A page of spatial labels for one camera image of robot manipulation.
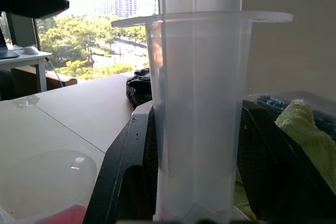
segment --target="desk leg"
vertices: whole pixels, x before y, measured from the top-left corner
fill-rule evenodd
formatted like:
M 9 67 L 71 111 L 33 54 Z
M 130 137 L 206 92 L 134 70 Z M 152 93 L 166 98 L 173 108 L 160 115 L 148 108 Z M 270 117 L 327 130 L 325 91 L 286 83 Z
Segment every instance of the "desk leg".
M 37 91 L 38 92 L 47 91 L 46 67 L 44 65 L 44 58 L 38 59 L 38 64 L 35 65 L 35 68 L 37 79 Z

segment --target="computer mouse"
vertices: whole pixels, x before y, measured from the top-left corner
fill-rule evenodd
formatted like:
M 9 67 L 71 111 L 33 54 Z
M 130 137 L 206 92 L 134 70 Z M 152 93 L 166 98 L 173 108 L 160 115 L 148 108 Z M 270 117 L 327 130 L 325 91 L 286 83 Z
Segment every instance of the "computer mouse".
M 24 47 L 22 48 L 23 52 L 27 55 L 38 55 L 39 51 L 36 47 L 30 46 L 30 47 Z

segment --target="clear plastic bowl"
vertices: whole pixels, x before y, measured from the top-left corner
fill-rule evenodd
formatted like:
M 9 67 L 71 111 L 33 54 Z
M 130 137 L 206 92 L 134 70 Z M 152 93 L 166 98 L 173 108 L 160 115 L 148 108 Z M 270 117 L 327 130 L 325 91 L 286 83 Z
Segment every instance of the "clear plastic bowl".
M 83 216 L 96 174 L 93 159 L 78 151 L 53 151 L 21 162 L 2 174 L 0 223 L 53 223 L 58 215 Z
M 253 22 L 291 20 L 286 13 L 195 12 L 112 22 L 146 24 L 160 219 L 230 221 Z

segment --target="window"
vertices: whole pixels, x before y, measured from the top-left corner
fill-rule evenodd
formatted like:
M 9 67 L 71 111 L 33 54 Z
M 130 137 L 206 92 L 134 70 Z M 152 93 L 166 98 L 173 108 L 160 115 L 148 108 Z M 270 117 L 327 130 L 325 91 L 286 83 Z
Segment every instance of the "window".
M 157 0 L 69 1 L 65 12 L 37 20 L 41 50 L 52 53 L 59 73 L 80 82 L 149 65 L 145 28 L 112 28 L 111 21 L 153 15 Z
M 6 43 L 11 44 L 12 39 L 11 39 L 11 34 L 9 32 L 8 22 L 7 22 L 5 13 L 2 13 L 2 15 L 0 15 L 0 28 L 1 28 L 2 34 L 5 37 Z

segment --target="black bag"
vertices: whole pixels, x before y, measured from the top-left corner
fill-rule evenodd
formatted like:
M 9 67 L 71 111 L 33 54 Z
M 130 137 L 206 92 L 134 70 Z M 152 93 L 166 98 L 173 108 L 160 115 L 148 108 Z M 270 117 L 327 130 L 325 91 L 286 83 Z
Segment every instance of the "black bag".
M 130 100 L 133 108 L 152 100 L 149 68 L 144 68 L 140 71 L 136 70 L 134 77 L 127 79 L 126 96 Z

